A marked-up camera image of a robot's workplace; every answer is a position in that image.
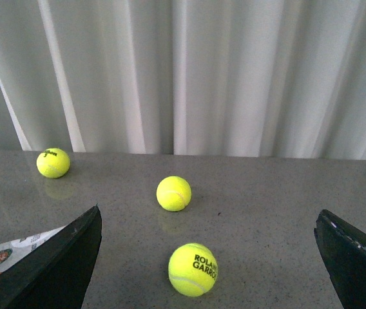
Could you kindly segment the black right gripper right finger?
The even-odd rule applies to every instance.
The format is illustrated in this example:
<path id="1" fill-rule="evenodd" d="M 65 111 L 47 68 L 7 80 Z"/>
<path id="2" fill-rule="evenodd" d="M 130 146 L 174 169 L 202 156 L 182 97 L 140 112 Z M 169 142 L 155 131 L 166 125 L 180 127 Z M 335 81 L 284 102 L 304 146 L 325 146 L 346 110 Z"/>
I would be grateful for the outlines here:
<path id="1" fill-rule="evenodd" d="M 366 308 L 366 233 L 324 209 L 314 236 L 342 306 Z"/>

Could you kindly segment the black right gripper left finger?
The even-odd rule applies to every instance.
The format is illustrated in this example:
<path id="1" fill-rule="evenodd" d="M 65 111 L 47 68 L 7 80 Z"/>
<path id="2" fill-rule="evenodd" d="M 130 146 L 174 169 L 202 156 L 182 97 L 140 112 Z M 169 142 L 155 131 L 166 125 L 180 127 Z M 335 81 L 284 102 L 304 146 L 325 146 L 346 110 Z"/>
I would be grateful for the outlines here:
<path id="1" fill-rule="evenodd" d="M 101 239 L 94 206 L 0 275 L 0 308 L 81 308 Z"/>

